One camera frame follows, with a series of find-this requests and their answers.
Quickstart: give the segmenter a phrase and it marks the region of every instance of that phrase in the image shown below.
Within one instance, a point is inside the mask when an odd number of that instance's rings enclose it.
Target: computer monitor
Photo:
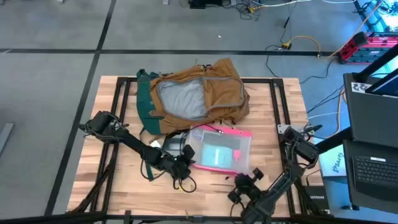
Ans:
[[[365,91],[377,95],[398,96],[398,68]]]

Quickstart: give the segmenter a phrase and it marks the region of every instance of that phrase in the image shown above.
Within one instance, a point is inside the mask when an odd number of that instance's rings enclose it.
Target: concrete floor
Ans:
[[[261,11],[258,21],[243,21],[234,9],[189,10],[178,1],[117,0],[104,49],[157,50],[263,50],[279,44],[288,7]],[[0,6],[0,49],[95,49],[104,26],[109,0],[6,1]],[[324,51],[334,51],[355,31],[361,20],[352,4],[321,1],[299,4],[290,21],[295,35],[316,38]],[[294,41],[292,50],[316,51],[310,40]],[[90,118],[102,75],[134,75],[140,68],[172,72],[195,63],[213,63],[231,57],[242,77],[271,77],[266,56],[252,55],[101,55],[81,122]],[[93,54],[10,54],[0,52],[0,127],[16,126],[0,155],[0,219],[38,216],[44,213],[65,150]],[[281,77],[324,75],[328,61],[309,56],[271,56],[269,66]],[[342,85],[342,74],[358,72],[364,65],[333,62],[326,79],[302,85],[307,109]],[[336,111],[337,101],[310,116]],[[342,126],[348,126],[343,104]],[[335,116],[311,120],[325,127],[317,134],[328,136],[336,129]],[[63,179],[54,213],[67,207],[83,135],[78,133]]]

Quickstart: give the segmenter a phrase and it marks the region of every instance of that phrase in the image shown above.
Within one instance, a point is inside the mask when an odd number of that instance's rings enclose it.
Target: brown backpack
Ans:
[[[145,71],[140,71],[137,109],[151,134],[168,134],[219,120],[237,123],[249,113],[250,97],[229,58],[157,78],[151,73],[148,77],[152,78],[146,78],[150,85],[141,85],[142,89],[149,88],[151,101],[146,107],[139,94],[140,77]]]

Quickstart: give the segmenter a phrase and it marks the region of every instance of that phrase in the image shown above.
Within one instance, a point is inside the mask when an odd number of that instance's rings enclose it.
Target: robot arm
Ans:
[[[93,119],[81,124],[80,129],[105,143],[121,142],[129,146],[140,155],[141,159],[157,170],[166,171],[174,180],[185,180],[191,173],[188,166],[193,163],[191,158],[195,153],[190,146],[185,146],[183,154],[174,158],[158,147],[145,145],[130,134],[126,125],[122,125],[119,119],[109,112],[99,111]]]
[[[281,173],[268,190],[264,191],[260,191],[254,185],[255,181],[261,179],[263,176],[258,168],[253,171],[254,178],[239,174],[235,178],[236,188],[228,194],[228,198],[233,203],[239,203],[241,201],[241,194],[246,194],[250,198],[250,202],[241,212],[241,218],[244,224],[253,224],[258,220],[264,220],[266,223],[270,223],[278,199],[288,191],[297,179],[303,176],[306,169],[311,169],[317,163],[317,148],[312,143],[306,142],[301,133],[292,128],[286,129],[284,133],[284,143],[290,146],[292,155],[300,155],[308,164],[306,164],[305,167],[300,167],[300,164],[293,158],[289,158],[283,173]],[[310,209],[313,213],[321,213],[316,206],[312,205]]]

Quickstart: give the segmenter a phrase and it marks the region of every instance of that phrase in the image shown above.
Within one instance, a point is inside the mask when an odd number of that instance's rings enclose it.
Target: wooden tabletop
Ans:
[[[99,83],[95,104],[91,113],[94,116],[97,111],[109,111],[111,108],[117,76],[105,76]],[[142,129],[142,123],[137,114],[136,96],[137,84],[131,83],[125,123],[130,133],[138,136]],[[256,182],[260,189],[268,186],[282,172],[279,145],[275,127],[274,111],[272,108],[269,85],[266,83],[245,83],[245,89],[250,95],[250,113],[236,125],[236,128],[252,132],[250,165],[253,170],[260,168],[264,178]],[[284,78],[285,94],[292,124],[307,123],[307,113],[304,106],[300,83],[297,78]],[[121,96],[116,114],[119,114]],[[277,99],[280,118],[283,121],[283,111],[279,90]],[[68,210],[75,208],[87,195],[95,183],[98,164],[102,151],[102,142],[94,137],[87,137],[83,145],[78,170],[73,184],[72,194],[68,204]],[[110,158],[110,147],[107,158]],[[131,210],[135,215],[203,215],[203,216],[229,216],[232,203],[227,194],[233,190],[233,178],[225,179],[225,174],[218,174],[206,170],[191,168],[192,178],[197,182],[197,190],[188,194],[181,190],[174,190],[172,178],[165,174],[153,182],[142,178],[140,173],[141,158],[137,153],[121,144],[119,147],[118,161],[113,179],[111,198],[109,201],[109,214],[123,215],[125,210]],[[153,169],[154,175],[159,172]],[[310,176],[313,185],[322,185],[320,173]],[[185,189],[190,189],[192,183],[183,181]],[[299,212],[299,200],[294,190],[295,208]],[[98,200],[98,210],[101,210],[104,187]],[[236,206],[234,216],[239,216],[241,208]],[[289,209],[287,197],[279,199],[275,209],[275,217],[288,217]]]

